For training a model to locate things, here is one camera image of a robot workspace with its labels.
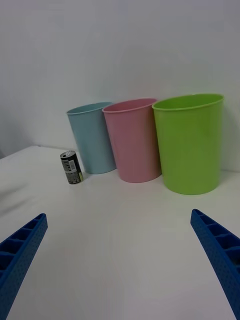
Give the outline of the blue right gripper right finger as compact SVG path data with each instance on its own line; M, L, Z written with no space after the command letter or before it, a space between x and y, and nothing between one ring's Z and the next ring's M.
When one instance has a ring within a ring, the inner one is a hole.
M240 239L198 209L190 224L237 320L240 319Z

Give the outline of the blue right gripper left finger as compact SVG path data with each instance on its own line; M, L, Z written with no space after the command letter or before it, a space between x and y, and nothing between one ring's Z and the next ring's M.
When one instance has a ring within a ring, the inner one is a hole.
M8 317L47 229L41 213L0 243L0 319Z

